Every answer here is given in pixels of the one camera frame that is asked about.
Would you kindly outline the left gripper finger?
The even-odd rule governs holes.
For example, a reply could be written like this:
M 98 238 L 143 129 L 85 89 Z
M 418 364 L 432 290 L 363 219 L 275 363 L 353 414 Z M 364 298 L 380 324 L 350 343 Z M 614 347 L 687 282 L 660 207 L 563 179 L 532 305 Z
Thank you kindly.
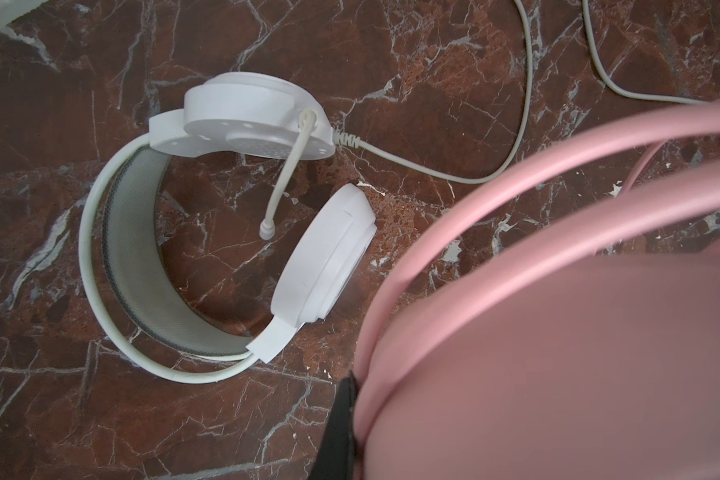
M 349 373 L 338 384 L 309 480 L 350 480 L 357 476 L 359 464 L 353 432 L 356 400 L 357 382 Z

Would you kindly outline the pink headphones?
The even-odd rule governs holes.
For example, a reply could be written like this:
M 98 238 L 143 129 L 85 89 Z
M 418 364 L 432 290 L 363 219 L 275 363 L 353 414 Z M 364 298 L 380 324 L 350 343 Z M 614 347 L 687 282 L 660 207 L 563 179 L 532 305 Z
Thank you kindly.
M 604 249 L 720 209 L 720 160 L 598 202 L 415 302 L 454 238 L 510 199 L 632 147 L 720 134 L 720 101 L 635 115 L 479 188 L 400 259 L 355 352 L 351 479 L 720 479 L 720 239 Z

